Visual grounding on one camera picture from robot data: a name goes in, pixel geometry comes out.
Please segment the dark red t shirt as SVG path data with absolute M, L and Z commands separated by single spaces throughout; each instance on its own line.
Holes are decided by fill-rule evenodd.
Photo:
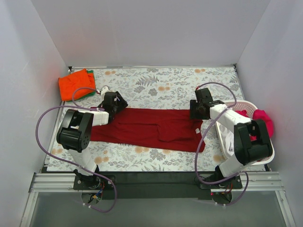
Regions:
M 202 138 L 202 120 L 190 118 L 189 110 L 126 108 L 114 120 L 94 126 L 91 141 L 130 144 L 196 152 Z

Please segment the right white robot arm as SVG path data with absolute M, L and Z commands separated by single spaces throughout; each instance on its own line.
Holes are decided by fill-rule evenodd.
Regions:
M 196 100 L 190 101 L 190 116 L 199 120 L 212 120 L 226 127 L 233 134 L 234 147 L 234 154 L 218 165 L 212 175 L 201 177 L 197 170 L 197 158 L 207 134 L 205 132 L 195 155 L 194 168 L 199 182 L 225 188 L 244 168 L 273 155 L 274 149 L 264 120 L 245 117 L 224 102 L 213 100 L 208 88 L 197 88 L 195 95 Z

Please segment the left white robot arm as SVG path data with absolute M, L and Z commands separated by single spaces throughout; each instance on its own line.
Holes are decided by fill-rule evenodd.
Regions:
M 103 101 L 94 111 L 68 109 L 63 118 L 56 140 L 71 154 L 74 162 L 80 165 L 74 173 L 90 189 L 98 188 L 101 183 L 100 176 L 95 174 L 98 171 L 97 165 L 88 150 L 92 127 L 111 123 L 115 115 L 127 106 L 128 103 L 119 92 L 107 91 L 103 93 Z

